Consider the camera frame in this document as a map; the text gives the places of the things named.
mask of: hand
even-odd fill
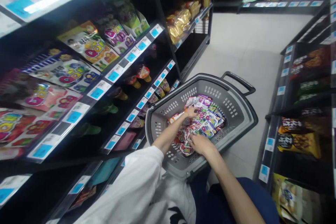
[[[205,136],[203,135],[191,135],[191,140],[189,144],[190,146],[198,153],[205,158],[213,153],[218,152],[216,146]]]
[[[189,107],[184,113],[185,113],[187,118],[194,118],[194,117],[198,116],[197,111],[198,111],[198,108]]]

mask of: gray plastic shopping basket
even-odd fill
[[[241,93],[231,83],[223,80],[225,76],[238,81],[248,92]],[[148,109],[145,124],[147,140],[150,144],[154,142],[168,127],[167,119],[183,111],[188,97],[203,94],[212,97],[227,118],[225,127],[210,139],[223,152],[258,123],[258,117],[246,99],[247,95],[254,92],[252,85],[231,72],[225,72],[222,79],[205,73],[197,74]],[[174,143],[163,162],[163,168],[167,172],[180,180],[188,181],[206,165],[204,157],[197,153],[184,157]]]

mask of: yellow snack package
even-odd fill
[[[294,181],[273,174],[272,198],[285,223],[321,223],[321,196],[302,188]]]
[[[279,151],[293,151],[313,155],[317,159],[321,158],[321,149],[318,135],[315,133],[308,134],[290,134],[284,133],[279,135]]]
[[[80,53],[85,59],[103,71],[119,55],[105,44],[97,28],[87,21],[57,37],[64,44]]]

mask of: floor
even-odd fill
[[[253,179],[266,125],[264,118],[271,105],[280,64],[279,53],[311,16],[219,13],[213,16],[211,42],[188,78],[200,72],[221,77],[225,71],[231,71],[256,88],[248,100],[259,122],[223,154],[226,164],[236,177]],[[209,183],[217,183],[213,172],[210,173]]]

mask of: basket handle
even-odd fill
[[[243,94],[245,96],[253,94],[256,91],[256,89],[250,83],[248,83],[246,80],[240,78],[238,75],[235,75],[232,72],[226,71],[223,74],[222,79],[224,79],[225,76],[229,76],[232,79],[234,79],[235,81],[238,81],[240,84],[242,84],[248,90],[248,92],[246,92],[246,93]]]

